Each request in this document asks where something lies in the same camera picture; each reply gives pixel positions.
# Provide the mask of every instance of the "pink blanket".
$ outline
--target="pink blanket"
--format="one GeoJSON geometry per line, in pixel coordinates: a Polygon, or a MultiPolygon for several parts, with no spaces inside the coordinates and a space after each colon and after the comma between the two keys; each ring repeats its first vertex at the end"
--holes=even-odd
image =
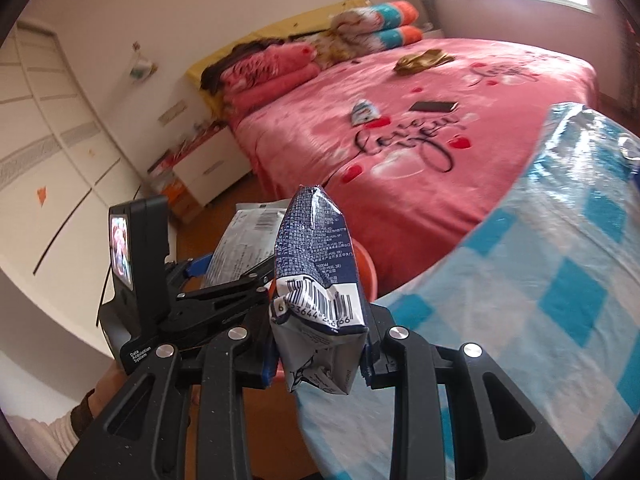
{"type": "Polygon", "coordinates": [[[226,93],[238,93],[300,70],[315,57],[316,50],[308,43],[271,45],[227,68],[220,80],[225,85],[226,93]]]}
{"type": "Polygon", "coordinates": [[[229,123],[235,127],[251,111],[275,101],[296,86],[315,78],[319,73],[320,67],[312,62],[300,70],[281,75],[243,92],[225,94],[225,102],[231,108],[228,114],[229,123]]]}
{"type": "Polygon", "coordinates": [[[343,63],[245,118],[238,142],[272,198],[325,184],[369,251],[384,294],[423,272],[497,205],[523,170],[551,104],[596,102],[583,60],[522,44],[423,40],[343,63]],[[442,66],[399,76],[399,57],[441,48],[442,66]],[[352,127],[359,99],[391,117],[352,127]],[[457,101],[450,114],[409,112],[457,101]]]}

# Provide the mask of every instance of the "electrical outlet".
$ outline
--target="electrical outlet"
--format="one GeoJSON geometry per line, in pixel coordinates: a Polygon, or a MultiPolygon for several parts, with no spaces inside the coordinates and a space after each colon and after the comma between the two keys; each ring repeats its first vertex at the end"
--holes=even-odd
{"type": "Polygon", "coordinates": [[[180,115],[186,109],[187,109],[187,103],[184,102],[184,99],[180,99],[175,105],[173,105],[164,114],[158,117],[158,121],[160,124],[162,124],[162,126],[167,126],[167,124],[173,121],[178,115],[180,115]]]}

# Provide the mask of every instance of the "white sleeve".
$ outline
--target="white sleeve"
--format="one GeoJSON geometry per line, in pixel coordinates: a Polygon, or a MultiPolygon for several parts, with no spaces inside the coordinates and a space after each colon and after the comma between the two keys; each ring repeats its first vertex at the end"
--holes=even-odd
{"type": "Polygon", "coordinates": [[[78,443],[71,427],[71,412],[51,424],[21,416],[8,416],[7,420],[33,461],[51,480],[56,480],[62,463],[78,443]]]}

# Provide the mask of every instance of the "silver bolt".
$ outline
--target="silver bolt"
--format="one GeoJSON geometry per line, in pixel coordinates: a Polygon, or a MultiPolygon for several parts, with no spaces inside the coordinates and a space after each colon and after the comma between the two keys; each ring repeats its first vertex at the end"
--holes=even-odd
{"type": "Polygon", "coordinates": [[[467,343],[462,347],[462,351],[469,357],[480,357],[482,355],[482,348],[476,343],[467,343]]]}
{"type": "Polygon", "coordinates": [[[171,345],[160,345],[156,348],[156,355],[161,358],[171,357],[174,354],[174,347],[171,345]]]}
{"type": "Polygon", "coordinates": [[[246,335],[247,331],[243,326],[235,326],[228,332],[229,339],[233,339],[234,341],[240,341],[244,339],[246,335]]]}
{"type": "Polygon", "coordinates": [[[409,331],[404,326],[393,326],[389,329],[389,335],[393,339],[407,339],[409,331]]]}

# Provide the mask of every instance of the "barcode number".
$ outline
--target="barcode number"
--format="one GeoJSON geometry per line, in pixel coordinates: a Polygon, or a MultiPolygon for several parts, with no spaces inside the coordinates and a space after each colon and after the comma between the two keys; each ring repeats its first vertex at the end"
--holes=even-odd
{"type": "Polygon", "coordinates": [[[348,294],[335,293],[328,300],[322,290],[311,280],[287,280],[289,293],[285,301],[294,307],[302,316],[313,316],[319,312],[325,320],[332,324],[345,324],[353,320],[353,307],[348,294]]]}
{"type": "Polygon", "coordinates": [[[258,221],[255,223],[255,228],[258,231],[271,231],[278,222],[278,210],[277,209],[265,209],[258,221]]]}

